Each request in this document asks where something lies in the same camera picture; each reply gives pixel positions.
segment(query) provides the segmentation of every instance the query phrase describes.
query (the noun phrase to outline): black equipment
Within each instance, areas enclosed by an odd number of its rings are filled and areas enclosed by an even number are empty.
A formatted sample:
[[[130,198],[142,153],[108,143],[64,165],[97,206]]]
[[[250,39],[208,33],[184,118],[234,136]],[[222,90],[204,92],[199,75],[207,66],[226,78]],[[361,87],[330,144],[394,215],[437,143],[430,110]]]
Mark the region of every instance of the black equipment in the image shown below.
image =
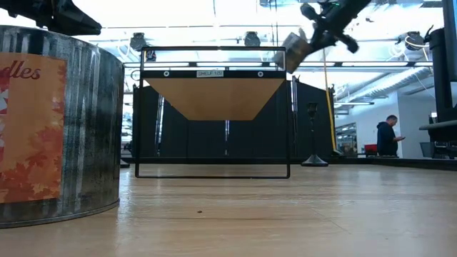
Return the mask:
[[[78,35],[99,35],[101,25],[81,11],[72,0],[1,0],[0,8],[9,16],[18,15],[36,21],[40,28],[49,31]]]
[[[303,36],[297,36],[294,33],[289,34],[283,44],[287,49],[286,70],[289,73],[293,73],[308,55],[328,46],[335,46],[337,41],[345,43],[351,53],[357,52],[357,42],[350,36],[345,35],[343,30],[370,2],[371,0],[339,0],[332,2],[327,0],[319,3],[322,8],[320,14],[317,14],[311,5],[303,4],[301,13],[309,20],[314,21],[314,33],[309,42]],[[274,57],[274,61],[279,66],[284,67],[282,60],[283,58],[280,54]]]
[[[260,38],[257,36],[257,32],[248,31],[246,37],[244,38],[244,46],[260,46]]]
[[[308,115],[309,121],[311,122],[311,147],[312,153],[308,160],[301,163],[302,166],[313,166],[313,167],[327,167],[328,163],[322,161],[316,153],[316,135],[314,133],[314,118],[317,113],[317,103],[308,103]]]
[[[424,38],[421,36],[421,32],[419,31],[410,31],[406,33],[407,38],[405,39],[405,47],[409,51],[419,51],[422,49],[424,45]]]
[[[438,122],[421,126],[419,130],[427,130],[430,136],[432,152],[457,156],[457,109],[453,107],[451,80],[448,71],[448,52],[444,29],[436,29],[424,38],[430,44],[433,54],[433,72],[435,82],[436,114]]]
[[[148,46],[144,38],[144,33],[134,33],[134,36],[130,39],[130,47],[135,51],[141,51],[145,46]]]

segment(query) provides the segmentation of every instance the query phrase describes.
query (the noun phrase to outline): tripod stand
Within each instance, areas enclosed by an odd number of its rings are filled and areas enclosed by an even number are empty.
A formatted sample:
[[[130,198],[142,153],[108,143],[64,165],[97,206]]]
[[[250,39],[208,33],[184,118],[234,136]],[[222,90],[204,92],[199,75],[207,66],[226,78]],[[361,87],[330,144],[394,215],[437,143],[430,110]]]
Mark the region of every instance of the tripod stand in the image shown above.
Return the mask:
[[[306,167],[327,167],[328,163],[322,161],[316,153],[316,135],[314,133],[314,118],[316,117],[317,103],[308,104],[309,121],[311,122],[311,156],[308,160],[301,163]]]

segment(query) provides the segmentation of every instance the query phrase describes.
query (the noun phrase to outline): black stand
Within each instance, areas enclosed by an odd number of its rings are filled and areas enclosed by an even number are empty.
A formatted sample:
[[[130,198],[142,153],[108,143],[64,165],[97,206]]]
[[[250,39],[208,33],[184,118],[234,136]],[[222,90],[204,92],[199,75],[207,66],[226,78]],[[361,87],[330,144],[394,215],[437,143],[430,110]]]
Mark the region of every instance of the black stand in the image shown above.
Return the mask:
[[[130,164],[121,160],[121,168],[130,168]]]
[[[328,163],[322,161],[319,156],[316,154],[316,135],[314,133],[314,116],[317,112],[317,103],[308,104],[308,115],[311,122],[311,148],[312,154],[309,156],[308,160],[301,163],[304,167],[327,167]]]
[[[337,158],[345,158],[344,154],[341,153],[339,150],[332,150],[331,151],[331,156],[332,157],[337,157]]]
[[[427,33],[424,42],[429,42],[433,54],[435,100],[438,122],[421,126],[427,130],[433,153],[442,153],[454,158],[457,153],[457,109],[453,108],[451,81],[448,71],[448,56],[444,29]]]

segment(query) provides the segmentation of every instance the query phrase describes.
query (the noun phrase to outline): ceiling duct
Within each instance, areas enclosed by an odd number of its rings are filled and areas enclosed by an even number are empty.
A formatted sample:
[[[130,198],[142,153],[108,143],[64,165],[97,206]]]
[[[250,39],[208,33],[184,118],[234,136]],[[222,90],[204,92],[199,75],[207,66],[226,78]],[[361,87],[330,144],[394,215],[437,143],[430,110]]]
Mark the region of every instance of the ceiling duct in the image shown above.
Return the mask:
[[[384,74],[379,74],[375,76],[372,79],[369,79],[367,81],[362,81],[358,83],[347,83],[342,86],[344,90],[339,91],[338,93],[335,94],[335,100],[342,99],[345,96],[350,96],[351,94],[356,93],[357,91],[361,90],[365,86],[372,84],[373,82],[382,79],[383,77],[389,75],[389,73],[384,73]]]
[[[260,6],[270,7],[271,5],[277,5],[277,7],[290,6],[302,3],[317,3],[323,0],[260,0]],[[373,0],[376,5],[382,4],[423,4],[423,8],[437,8],[442,7],[441,0]]]
[[[376,98],[378,96],[385,96],[418,80],[426,79],[431,74],[431,69],[427,67],[412,68],[399,74],[389,74],[365,86],[353,95],[341,99],[341,101],[350,102],[366,97]]]

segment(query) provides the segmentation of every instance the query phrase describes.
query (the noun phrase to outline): black jacket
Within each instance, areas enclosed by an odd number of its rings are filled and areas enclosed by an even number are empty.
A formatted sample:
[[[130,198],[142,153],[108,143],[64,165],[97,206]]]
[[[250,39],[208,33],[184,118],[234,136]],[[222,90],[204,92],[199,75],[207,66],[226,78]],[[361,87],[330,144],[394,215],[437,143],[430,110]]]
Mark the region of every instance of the black jacket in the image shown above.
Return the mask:
[[[380,156],[396,156],[398,143],[393,141],[395,132],[385,121],[377,125],[378,128],[378,154]]]

